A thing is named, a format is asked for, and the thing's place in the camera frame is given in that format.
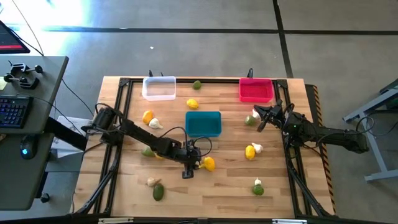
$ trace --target green fruit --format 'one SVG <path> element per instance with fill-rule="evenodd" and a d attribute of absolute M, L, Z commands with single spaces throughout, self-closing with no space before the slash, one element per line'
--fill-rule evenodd
<path fill-rule="evenodd" d="M 196 80 L 196 81 L 193 83 L 193 85 L 192 85 L 192 88 L 193 88 L 194 90 L 199 90 L 200 87 L 201 87 L 201 82 L 200 82 L 199 80 Z"/>
<path fill-rule="evenodd" d="M 142 150 L 141 154 L 148 157 L 155 157 L 155 153 L 150 149 L 149 146 Z"/>
<path fill-rule="evenodd" d="M 162 184 L 156 184 L 154 187 L 154 192 L 152 194 L 154 196 L 155 201 L 160 201 L 164 195 L 164 187 Z"/>
<path fill-rule="evenodd" d="M 256 119 L 255 119 L 253 116 L 248 115 L 248 116 L 246 117 L 246 119 L 244 120 L 244 123 L 245 123 L 246 125 L 254 125 L 254 124 L 256 123 Z"/>
<path fill-rule="evenodd" d="M 253 187 L 253 193 L 254 193 L 255 195 L 258 195 L 258 196 L 263 195 L 264 189 L 261 187 L 260 184 L 257 184 L 257 185 L 255 185 L 255 186 Z"/>

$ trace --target computer mouse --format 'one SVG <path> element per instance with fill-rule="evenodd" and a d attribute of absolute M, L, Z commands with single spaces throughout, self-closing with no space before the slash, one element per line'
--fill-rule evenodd
<path fill-rule="evenodd" d="M 23 159 L 35 157 L 37 152 L 38 134 L 27 134 L 21 141 L 20 153 Z"/>

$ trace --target monitor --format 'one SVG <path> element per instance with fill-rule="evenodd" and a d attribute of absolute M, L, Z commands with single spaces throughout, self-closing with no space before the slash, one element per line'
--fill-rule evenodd
<path fill-rule="evenodd" d="M 10 28 L 0 21 L 0 54 L 29 53 L 30 50 L 21 42 Z"/>

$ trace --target pink container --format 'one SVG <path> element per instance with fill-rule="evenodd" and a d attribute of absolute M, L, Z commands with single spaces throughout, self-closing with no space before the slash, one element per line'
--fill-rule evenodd
<path fill-rule="evenodd" d="M 268 78 L 241 78 L 239 99 L 242 102 L 268 103 L 274 97 L 272 80 Z"/>

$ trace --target gray desk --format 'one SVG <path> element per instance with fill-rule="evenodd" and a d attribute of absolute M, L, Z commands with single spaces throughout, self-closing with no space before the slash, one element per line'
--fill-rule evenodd
<path fill-rule="evenodd" d="M 41 56 L 0 56 L 0 74 L 9 72 L 12 63 L 25 63 L 30 68 L 35 65 L 43 67 L 43 75 L 32 73 L 40 80 L 34 90 L 24 90 L 17 83 L 8 83 L 0 95 L 28 93 L 32 96 L 54 102 L 68 57 Z M 41 194 L 47 173 L 45 166 L 49 158 L 53 137 L 71 136 L 85 138 L 49 118 L 51 105 L 34 99 L 29 117 L 23 129 L 0 129 L 7 137 L 0 141 L 0 210 L 27 210 L 32 206 L 33 199 Z M 22 159 L 19 147 L 24 134 L 40 134 L 37 153 L 33 159 Z"/>

